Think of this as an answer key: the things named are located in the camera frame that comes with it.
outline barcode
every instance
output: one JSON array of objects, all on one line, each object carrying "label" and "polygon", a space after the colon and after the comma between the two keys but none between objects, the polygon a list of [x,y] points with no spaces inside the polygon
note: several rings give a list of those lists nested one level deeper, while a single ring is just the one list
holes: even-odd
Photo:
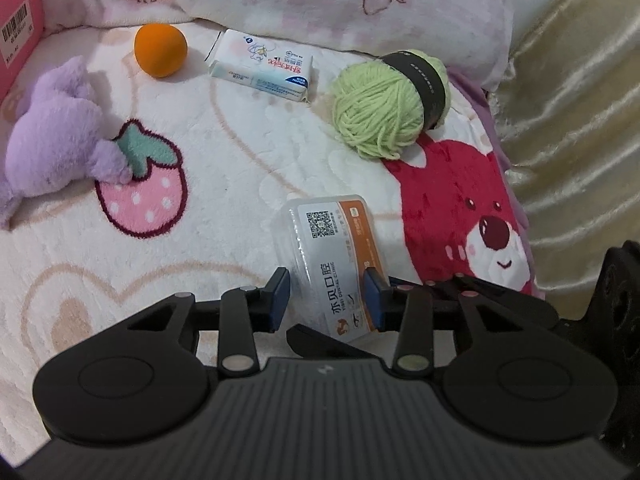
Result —
[{"label": "barcode", "polygon": [[319,238],[335,235],[336,229],[333,216],[334,215],[328,211],[307,213],[306,219],[309,221],[311,236],[313,238]]},{"label": "barcode", "polygon": [[289,63],[290,65],[293,65],[293,66],[302,66],[302,61],[297,60],[297,59],[295,59],[293,57],[286,57],[284,59],[284,62],[285,63]]},{"label": "barcode", "polygon": [[2,37],[4,41],[9,41],[12,34],[20,27],[20,24],[27,17],[27,4],[22,4],[22,7],[12,16],[9,22],[2,29]]}]

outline red bear pattern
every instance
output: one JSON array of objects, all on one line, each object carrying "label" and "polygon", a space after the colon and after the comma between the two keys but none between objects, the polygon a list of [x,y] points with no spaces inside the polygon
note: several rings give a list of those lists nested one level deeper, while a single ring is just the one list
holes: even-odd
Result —
[{"label": "red bear pattern", "polygon": [[404,238],[421,280],[456,272],[531,292],[518,224],[493,153],[421,134],[426,166],[385,161],[400,183]]}]

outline qr code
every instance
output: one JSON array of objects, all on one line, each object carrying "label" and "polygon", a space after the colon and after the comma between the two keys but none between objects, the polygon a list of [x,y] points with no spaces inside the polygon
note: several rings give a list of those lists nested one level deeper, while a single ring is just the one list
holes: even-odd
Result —
[{"label": "qr code", "polygon": [[294,57],[286,57],[284,59],[284,62],[289,63],[290,65],[293,65],[293,66],[302,66],[302,61]]},{"label": "qr code", "polygon": [[317,211],[306,214],[306,219],[309,220],[309,227],[311,228],[311,236],[313,238],[335,235],[332,216],[333,215],[328,211]]}]

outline black yarn label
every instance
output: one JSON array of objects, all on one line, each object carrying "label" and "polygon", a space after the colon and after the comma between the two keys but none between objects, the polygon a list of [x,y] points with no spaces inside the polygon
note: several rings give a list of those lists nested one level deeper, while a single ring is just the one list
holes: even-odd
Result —
[{"label": "black yarn label", "polygon": [[436,69],[424,58],[406,50],[382,56],[380,61],[398,70],[414,85],[422,101],[424,129],[431,130],[444,112],[447,101],[444,83]]}]

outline clear plastic case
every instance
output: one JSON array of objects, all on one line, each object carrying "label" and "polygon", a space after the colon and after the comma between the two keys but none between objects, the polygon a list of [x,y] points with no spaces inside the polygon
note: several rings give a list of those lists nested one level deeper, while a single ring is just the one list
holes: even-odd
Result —
[{"label": "clear plastic case", "polygon": [[287,202],[273,234],[278,259],[290,270],[292,319],[345,342],[374,331],[362,300],[362,275],[386,276],[372,215],[357,195]]}]

